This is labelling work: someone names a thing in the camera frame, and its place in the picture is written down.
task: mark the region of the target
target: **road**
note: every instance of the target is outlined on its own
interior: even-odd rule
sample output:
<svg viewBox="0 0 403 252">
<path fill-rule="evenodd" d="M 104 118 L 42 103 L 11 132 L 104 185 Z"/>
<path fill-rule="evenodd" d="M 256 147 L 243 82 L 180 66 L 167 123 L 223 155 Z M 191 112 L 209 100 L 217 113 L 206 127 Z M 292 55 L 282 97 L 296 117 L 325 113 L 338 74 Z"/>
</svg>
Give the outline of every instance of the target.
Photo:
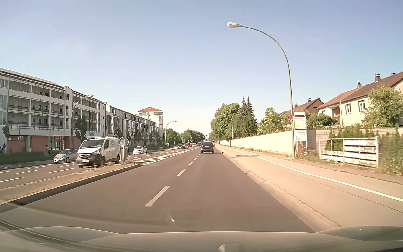
<svg viewBox="0 0 403 252">
<path fill-rule="evenodd" d="M 312 232 L 222 153 L 175 151 L 1 213 L 0 220 L 22 228 L 77 226 L 116 233 Z"/>
<path fill-rule="evenodd" d="M 172 153 L 178 153 L 184 149 L 163 150 L 158 152 L 149 152 L 148 154 L 129 155 L 129 159 L 135 161 L 161 159 Z M 29 166 L 16 169 L 0 170 L 0 189 L 23 185 L 30 182 L 35 182 L 43 179 L 55 178 L 58 176 L 79 172 L 81 170 L 91 169 L 79 168 L 75 162 L 58 163 L 58 164 L 43 164 L 37 166 Z"/>
</svg>

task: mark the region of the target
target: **blue sky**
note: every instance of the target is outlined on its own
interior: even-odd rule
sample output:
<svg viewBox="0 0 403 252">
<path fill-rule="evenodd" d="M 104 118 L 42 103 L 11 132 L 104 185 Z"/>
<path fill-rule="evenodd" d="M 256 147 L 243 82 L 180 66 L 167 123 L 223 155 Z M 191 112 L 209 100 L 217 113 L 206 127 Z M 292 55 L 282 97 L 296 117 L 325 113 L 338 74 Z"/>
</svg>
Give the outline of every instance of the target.
<svg viewBox="0 0 403 252">
<path fill-rule="evenodd" d="M 208 134 L 222 103 L 323 102 L 403 71 L 403 1 L 0 0 L 0 67 Z"/>
</svg>

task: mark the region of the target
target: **van windshield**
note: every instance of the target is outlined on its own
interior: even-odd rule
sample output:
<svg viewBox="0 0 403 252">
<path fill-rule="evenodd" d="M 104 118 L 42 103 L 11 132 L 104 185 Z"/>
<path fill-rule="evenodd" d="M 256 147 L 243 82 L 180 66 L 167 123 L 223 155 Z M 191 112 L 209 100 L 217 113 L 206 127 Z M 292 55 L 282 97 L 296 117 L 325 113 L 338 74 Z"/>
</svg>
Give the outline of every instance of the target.
<svg viewBox="0 0 403 252">
<path fill-rule="evenodd" d="M 102 147 L 104 144 L 104 139 L 97 139 L 97 140 L 85 140 L 83 141 L 80 148 L 94 148 L 94 147 Z"/>
</svg>

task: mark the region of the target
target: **car hood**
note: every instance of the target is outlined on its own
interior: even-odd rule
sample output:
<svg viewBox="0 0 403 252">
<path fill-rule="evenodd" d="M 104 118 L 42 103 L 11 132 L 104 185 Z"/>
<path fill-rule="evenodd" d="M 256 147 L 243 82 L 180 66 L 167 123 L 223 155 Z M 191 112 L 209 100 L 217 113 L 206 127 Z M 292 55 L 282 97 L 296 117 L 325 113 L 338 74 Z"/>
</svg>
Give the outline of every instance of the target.
<svg viewBox="0 0 403 252">
<path fill-rule="evenodd" d="M 99 150 L 100 149 L 100 147 L 93 147 L 93 148 L 81 148 L 81 149 L 79 149 L 77 152 L 79 152 L 79 153 L 93 153 L 93 152 L 95 152 L 95 151 L 97 151 L 97 150 Z"/>
<path fill-rule="evenodd" d="M 356 226 L 316 233 L 214 231 L 118 234 L 82 227 L 52 226 L 0 232 L 0 252 L 381 252 L 396 248 L 403 248 L 403 227 Z"/>
</svg>

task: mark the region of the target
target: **round traffic sign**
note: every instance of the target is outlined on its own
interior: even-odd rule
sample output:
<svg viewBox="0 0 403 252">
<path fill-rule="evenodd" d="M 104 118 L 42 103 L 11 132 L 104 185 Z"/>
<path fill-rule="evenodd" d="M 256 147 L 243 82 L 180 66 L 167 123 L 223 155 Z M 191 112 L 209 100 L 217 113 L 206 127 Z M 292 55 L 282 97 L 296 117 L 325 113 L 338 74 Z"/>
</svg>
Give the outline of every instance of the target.
<svg viewBox="0 0 403 252">
<path fill-rule="evenodd" d="M 121 137 L 121 138 L 119 139 L 119 146 L 121 146 L 121 147 L 126 147 L 126 146 L 128 146 L 128 145 L 129 145 L 129 140 L 128 140 L 127 138 Z"/>
</svg>

